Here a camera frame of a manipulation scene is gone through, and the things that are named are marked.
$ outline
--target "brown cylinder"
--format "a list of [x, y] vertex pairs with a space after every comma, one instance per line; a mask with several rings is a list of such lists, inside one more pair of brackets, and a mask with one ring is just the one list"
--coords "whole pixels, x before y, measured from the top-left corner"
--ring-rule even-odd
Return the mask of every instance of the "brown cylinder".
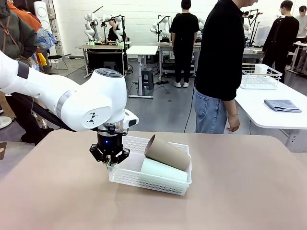
[[191, 162], [191, 157], [184, 151], [157, 138], [156, 135], [148, 142], [145, 156], [182, 171], [186, 171]]

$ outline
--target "cardboard tube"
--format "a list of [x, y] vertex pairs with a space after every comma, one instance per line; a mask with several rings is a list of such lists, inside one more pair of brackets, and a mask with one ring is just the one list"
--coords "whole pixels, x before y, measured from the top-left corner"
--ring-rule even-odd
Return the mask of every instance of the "cardboard tube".
[[145, 156], [182, 171], [186, 171], [191, 162], [191, 157], [184, 151], [157, 138], [156, 135], [148, 142]]
[[141, 172], [148, 175], [161, 176], [175, 181], [187, 182], [188, 173], [166, 164], [145, 158]]

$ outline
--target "white plastic basket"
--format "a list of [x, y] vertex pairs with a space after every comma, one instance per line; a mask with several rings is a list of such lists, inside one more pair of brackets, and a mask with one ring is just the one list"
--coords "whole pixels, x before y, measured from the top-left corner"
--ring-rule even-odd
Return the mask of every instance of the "white plastic basket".
[[275, 90], [282, 73], [264, 64], [243, 64], [242, 89]]
[[[189, 185], [192, 183], [192, 163], [190, 163], [189, 169], [187, 170], [187, 182], [180, 182], [164, 177], [141, 173], [141, 168], [145, 159], [144, 152], [148, 142], [149, 139], [130, 136], [123, 137], [123, 145], [130, 149], [130, 155], [121, 164], [109, 167], [109, 180], [120, 184], [127, 184], [183, 196]], [[182, 149], [190, 156], [189, 147], [187, 145], [176, 143], [170, 144]]]

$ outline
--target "green jacket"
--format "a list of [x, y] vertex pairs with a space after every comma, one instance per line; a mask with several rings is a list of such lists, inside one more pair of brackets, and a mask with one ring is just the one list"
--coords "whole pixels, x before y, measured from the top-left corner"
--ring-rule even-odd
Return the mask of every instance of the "green jacket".
[[4, 54], [13, 59], [19, 58], [20, 55], [24, 58], [29, 58], [37, 49], [36, 32], [14, 12], [10, 11], [6, 0], [0, 0], [0, 22], [4, 26], [7, 24], [8, 16], [10, 16], [8, 30], [17, 43], [19, 50], [11, 37], [7, 34], [5, 35], [2, 26], [0, 26], [0, 50], [2, 51], [5, 35], [6, 45]]

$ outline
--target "white paper roll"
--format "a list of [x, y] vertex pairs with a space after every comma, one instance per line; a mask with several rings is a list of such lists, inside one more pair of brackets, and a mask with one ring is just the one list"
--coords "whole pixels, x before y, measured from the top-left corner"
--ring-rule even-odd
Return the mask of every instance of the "white paper roll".
[[141, 172], [182, 182], [187, 182], [188, 179], [187, 172], [175, 169], [166, 164], [162, 164], [149, 158], [145, 158]]

